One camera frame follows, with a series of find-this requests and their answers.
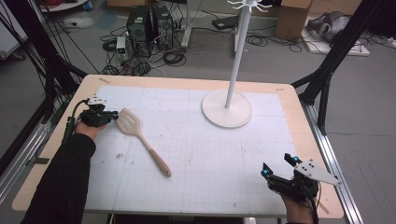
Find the wooden table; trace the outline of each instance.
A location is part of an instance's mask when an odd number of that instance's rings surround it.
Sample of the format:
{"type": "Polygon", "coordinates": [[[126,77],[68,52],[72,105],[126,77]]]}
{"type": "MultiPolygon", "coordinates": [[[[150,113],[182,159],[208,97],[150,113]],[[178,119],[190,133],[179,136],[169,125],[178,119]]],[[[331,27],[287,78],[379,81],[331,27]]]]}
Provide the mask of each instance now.
{"type": "MultiPolygon", "coordinates": [[[[183,90],[217,90],[227,89],[228,81],[217,80],[200,80],[200,79],[177,79],[177,78],[157,78],[157,77],[111,77],[89,75],[84,78],[78,91],[76,92],[70,106],[66,109],[64,116],[61,118],[58,126],[55,128],[52,137],[41,153],[41,158],[52,158],[57,148],[61,144],[66,119],[72,114],[73,107],[80,100],[92,97],[101,86],[127,86],[127,87],[144,87],[144,88],[161,88],[161,89],[183,89],[183,90]]],[[[302,161],[313,159],[325,167],[323,159],[311,132],[309,124],[306,120],[304,111],[300,105],[300,101],[295,89],[288,84],[270,84],[270,83],[254,83],[254,82],[237,82],[235,90],[240,92],[262,92],[276,94],[280,100],[283,113],[289,126],[290,136],[297,155],[302,161]]],[[[32,200],[35,188],[47,169],[47,164],[36,164],[24,184],[20,192],[16,196],[12,207],[15,210],[26,210],[32,200]]],[[[336,195],[333,186],[322,184],[322,192],[320,205],[318,209],[319,217],[322,218],[341,218],[344,216],[342,206],[336,195]]],[[[275,214],[255,214],[256,217],[283,217],[285,211],[275,214]]]]}

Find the human hand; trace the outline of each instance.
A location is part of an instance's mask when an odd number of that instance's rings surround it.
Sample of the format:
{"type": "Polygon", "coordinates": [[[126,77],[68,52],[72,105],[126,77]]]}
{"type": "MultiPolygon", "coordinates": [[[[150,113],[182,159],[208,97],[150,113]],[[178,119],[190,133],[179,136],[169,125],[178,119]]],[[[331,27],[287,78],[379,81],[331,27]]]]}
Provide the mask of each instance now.
{"type": "Polygon", "coordinates": [[[309,203],[297,203],[294,200],[281,195],[286,206],[287,220],[292,223],[313,224],[314,219],[309,203]]]}
{"type": "Polygon", "coordinates": [[[105,127],[106,127],[106,125],[96,128],[96,127],[88,126],[84,122],[79,122],[76,125],[75,133],[85,134],[85,135],[89,136],[92,140],[94,140],[96,137],[96,134],[99,131],[102,131],[105,127]]]}

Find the black sleeve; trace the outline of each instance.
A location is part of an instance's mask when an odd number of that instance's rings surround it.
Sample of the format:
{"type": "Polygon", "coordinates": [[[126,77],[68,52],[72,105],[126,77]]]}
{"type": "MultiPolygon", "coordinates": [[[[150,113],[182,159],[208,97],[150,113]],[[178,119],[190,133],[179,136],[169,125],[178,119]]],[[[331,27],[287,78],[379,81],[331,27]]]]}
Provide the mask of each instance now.
{"type": "Polygon", "coordinates": [[[85,134],[74,134],[61,145],[21,223],[81,223],[94,151],[95,143],[85,134]]]}

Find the beige kitchen utensil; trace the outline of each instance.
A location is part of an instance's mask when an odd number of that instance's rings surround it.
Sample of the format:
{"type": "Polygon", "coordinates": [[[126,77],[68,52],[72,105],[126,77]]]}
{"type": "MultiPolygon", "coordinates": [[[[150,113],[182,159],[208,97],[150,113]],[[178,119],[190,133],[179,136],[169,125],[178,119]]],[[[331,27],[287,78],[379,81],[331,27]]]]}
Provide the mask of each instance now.
{"type": "Polygon", "coordinates": [[[132,113],[129,109],[123,108],[119,113],[119,118],[116,119],[116,123],[123,134],[134,135],[138,137],[163,173],[167,176],[171,176],[171,170],[169,167],[166,165],[163,159],[161,159],[157,152],[154,151],[149,142],[140,132],[140,119],[137,117],[137,115],[132,113]]]}

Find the computer tower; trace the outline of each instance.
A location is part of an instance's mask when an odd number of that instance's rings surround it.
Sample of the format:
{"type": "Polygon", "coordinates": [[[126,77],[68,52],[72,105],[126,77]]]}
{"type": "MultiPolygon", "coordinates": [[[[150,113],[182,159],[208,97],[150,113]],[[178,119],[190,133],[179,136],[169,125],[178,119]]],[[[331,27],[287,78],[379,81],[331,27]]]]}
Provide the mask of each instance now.
{"type": "Polygon", "coordinates": [[[149,45],[154,39],[149,6],[132,6],[126,28],[132,47],[140,52],[138,56],[149,56],[149,45]]]}
{"type": "Polygon", "coordinates": [[[166,6],[152,8],[154,36],[158,37],[160,49],[173,48],[173,18],[166,6]]]}

